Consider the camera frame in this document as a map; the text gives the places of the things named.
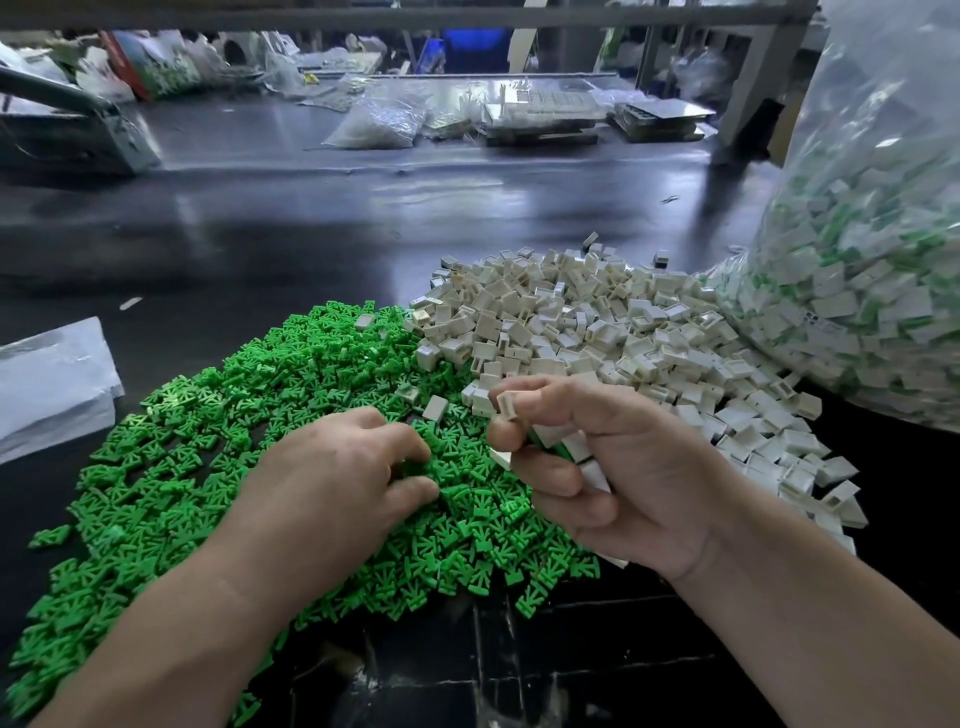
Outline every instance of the green plastic piece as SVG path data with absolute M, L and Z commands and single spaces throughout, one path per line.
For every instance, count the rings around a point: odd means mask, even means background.
M 418 400 L 459 401 L 469 371 L 446 362 L 421 370 L 402 308 L 380 309 L 376 326 L 360 331 L 362 313 L 374 313 L 373 303 L 331 302 L 295 314 L 222 367 L 163 385 L 141 402 L 141 414 L 109 433 L 79 473 L 77 499 L 67 508 L 74 521 L 30 542 L 56 546 L 76 530 L 87 554 L 50 570 L 49 591 L 28 614 L 32 623 L 11 659 L 19 670 L 7 691 L 11 713 L 28 716 L 42 707 L 124 608 L 204 542 L 272 443 L 354 406 L 409 422 Z M 413 419 L 433 457 L 403 464 L 397 476 L 425 474 L 441 496 L 398 527 L 345 584 L 306 607 L 277 636 L 258 672 L 297 632 L 356 609 L 400 619 L 433 592 L 482 597 L 505 582 L 526 584 L 516 609 L 531 617 L 561 578 L 599 576 L 596 557 L 531 510 L 529 488 L 491 461 L 486 424 L 456 404 L 442 424 Z M 242 725 L 259 707 L 245 692 L 232 724 Z

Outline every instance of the pile of green plastic pieces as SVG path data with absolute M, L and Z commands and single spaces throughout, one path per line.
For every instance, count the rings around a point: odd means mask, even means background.
M 41 531 L 30 543 L 58 546 L 75 530 L 89 555 L 53 567 L 49 593 L 29 613 L 34 623 L 11 662 L 24 670 L 7 695 L 15 716 L 42 706 L 136 595 L 204 541 L 268 446 L 356 406 L 374 406 L 391 421 L 413 420 L 433 458 L 407 466 L 405 474 L 430 475 L 442 495 L 342 587 L 304 609 L 290 625 L 295 631 L 359 607 L 399 619 L 432 591 L 454 595 L 465 588 L 484 596 L 496 569 L 508 585 L 526 582 L 516 607 L 529 617 L 562 576 L 600 575 L 596 557 L 531 511 L 528 488 L 488 456 L 487 421 L 457 403 L 469 372 L 447 363 L 432 373 L 419 369 L 402 308 L 376 311 L 373 326 L 362 331 L 355 326 L 361 313 L 374 313 L 373 302 L 328 303 L 291 316 L 222 368 L 160 387 L 142 402 L 144 414 L 113 429 L 80 472 L 71 523 Z M 396 393 L 411 386 L 419 390 L 414 402 Z M 433 394 L 450 400 L 439 425 L 416 419 Z M 289 629 L 259 671 L 272 663 Z M 233 724 L 258 708 L 245 692 Z

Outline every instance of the forearm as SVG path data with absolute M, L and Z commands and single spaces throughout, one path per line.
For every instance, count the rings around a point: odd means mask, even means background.
M 32 728 L 222 728 L 280 628 L 201 548 L 150 586 Z
M 960 725 L 960 641 L 782 504 L 749 497 L 676 588 L 792 728 Z

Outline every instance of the plastic bag filled with parts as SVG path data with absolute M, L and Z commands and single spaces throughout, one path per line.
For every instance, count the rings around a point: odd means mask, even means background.
M 708 274 L 763 351 L 850 401 L 960 431 L 960 15 L 834 0 L 751 251 Z
M 383 80 L 370 84 L 324 142 L 341 149 L 406 149 L 426 119 L 423 84 Z
M 671 61 L 670 70 L 680 87 L 680 97 L 686 101 L 719 109 L 730 99 L 732 69 L 712 48 L 691 48 Z

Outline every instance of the black table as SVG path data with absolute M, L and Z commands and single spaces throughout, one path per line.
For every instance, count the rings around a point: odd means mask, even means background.
M 597 230 L 628 261 L 665 249 L 672 269 L 701 270 L 749 244 L 779 176 L 707 143 L 609 139 L 566 152 L 455 145 L 304 159 L 292 150 L 307 148 L 302 115 L 315 109 L 249 100 L 204 117 L 202 103 L 147 109 L 162 122 L 163 171 L 122 184 L 0 188 L 0 343 L 99 316 L 127 388 L 120 416 L 315 303 L 409 301 L 441 255 L 562 250 Z M 177 119 L 187 117 L 184 149 Z M 244 130 L 254 149 L 238 157 Z M 144 300 L 120 311 L 132 296 Z M 862 557 L 960 630 L 949 559 L 955 438 L 830 397 L 814 430 L 862 471 L 872 521 L 855 534 Z M 103 437 L 0 466 L 4 665 L 46 571 L 70 555 L 26 543 L 63 522 L 77 470 Z M 561 583 L 531 620 L 501 588 L 482 599 L 433 595 L 396 624 L 356 612 L 315 625 L 254 681 L 264 707 L 250 725 L 779 724 L 655 574 L 602 569 L 599 581 Z

